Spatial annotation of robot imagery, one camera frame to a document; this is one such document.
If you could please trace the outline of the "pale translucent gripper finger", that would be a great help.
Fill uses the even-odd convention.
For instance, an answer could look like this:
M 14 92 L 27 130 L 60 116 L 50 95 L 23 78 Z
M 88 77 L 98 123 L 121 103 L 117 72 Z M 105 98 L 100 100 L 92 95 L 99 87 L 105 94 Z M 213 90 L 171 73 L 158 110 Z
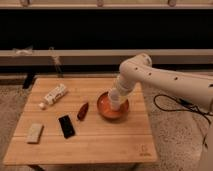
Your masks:
M 121 104 L 125 103 L 126 101 L 128 101 L 128 96 L 121 96 L 120 97 L 120 103 Z

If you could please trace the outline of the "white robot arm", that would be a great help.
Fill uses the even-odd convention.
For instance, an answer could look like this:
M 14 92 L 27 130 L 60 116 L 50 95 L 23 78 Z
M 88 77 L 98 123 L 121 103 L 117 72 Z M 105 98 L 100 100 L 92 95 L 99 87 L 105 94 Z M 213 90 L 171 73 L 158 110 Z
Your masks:
M 113 109 L 120 107 L 137 82 L 155 86 L 213 114 L 213 77 L 155 69 L 150 56 L 144 53 L 120 64 L 108 94 Z

